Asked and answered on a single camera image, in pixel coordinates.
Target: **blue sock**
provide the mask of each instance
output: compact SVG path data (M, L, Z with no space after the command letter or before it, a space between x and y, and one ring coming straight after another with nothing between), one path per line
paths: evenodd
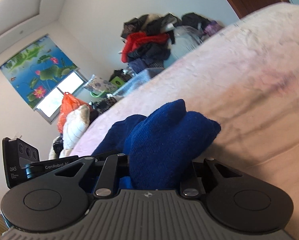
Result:
M186 112L182 99L167 103L140 122L125 140L136 189L175 188L181 176L220 132L220 125L197 112Z
M107 132L103 141L92 153L92 156L110 152L112 150L123 152L125 139L129 136L134 127L144 119L146 119L146 116L141 114L134 114L127 117L123 121L119 121L113 124Z

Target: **metal pivot screw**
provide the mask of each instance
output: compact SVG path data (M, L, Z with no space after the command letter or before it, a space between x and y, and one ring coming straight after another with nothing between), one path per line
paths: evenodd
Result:
M198 190L195 188L187 188L183 191L183 194L188 197L195 197L198 195Z
M99 188L98 190L95 191L95 194L98 195L99 197L107 197L111 194L111 190L108 188Z

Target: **pink blanket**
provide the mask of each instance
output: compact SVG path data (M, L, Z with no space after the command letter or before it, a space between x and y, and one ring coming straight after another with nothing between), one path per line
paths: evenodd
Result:
M286 230L299 239L299 6L270 6L226 27L98 117L71 155L90 155L113 123L179 98L222 126L202 158L291 196Z

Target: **red sweater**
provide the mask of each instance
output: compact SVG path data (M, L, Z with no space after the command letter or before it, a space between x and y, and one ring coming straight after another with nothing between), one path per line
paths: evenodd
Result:
M125 47L122 51L122 62L128 62L128 53L138 49L142 45L155 42L158 44L165 44L169 39L169 35L166 33L161 33L155 36L146 36L143 32L132 33L128 35L125 43Z

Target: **gray ridged base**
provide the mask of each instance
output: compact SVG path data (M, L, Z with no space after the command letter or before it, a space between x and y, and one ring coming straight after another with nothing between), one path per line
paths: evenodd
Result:
M291 240L292 238L282 230L261 236L230 231L214 222L198 201L185 200L175 191L121 190L119 195L112 199L96 201L82 220L68 228L44 234L26 233L11 228L1 239Z

